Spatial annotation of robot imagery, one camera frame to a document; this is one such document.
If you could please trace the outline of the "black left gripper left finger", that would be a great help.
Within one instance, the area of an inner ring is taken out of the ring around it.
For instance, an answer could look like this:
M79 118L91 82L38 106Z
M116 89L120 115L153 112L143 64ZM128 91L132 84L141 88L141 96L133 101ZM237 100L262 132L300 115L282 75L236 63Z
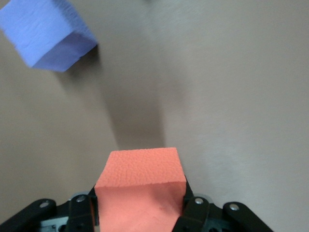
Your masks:
M2 232L94 232L98 225L95 189L76 193L57 205L52 199L39 199L4 221Z

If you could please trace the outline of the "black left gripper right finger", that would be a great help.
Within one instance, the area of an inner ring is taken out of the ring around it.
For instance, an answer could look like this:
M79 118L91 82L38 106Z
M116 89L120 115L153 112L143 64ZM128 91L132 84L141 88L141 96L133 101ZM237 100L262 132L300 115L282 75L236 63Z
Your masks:
M182 185L182 211L172 229L174 232L273 231L245 204L227 202L219 208L202 195L195 195L187 180Z

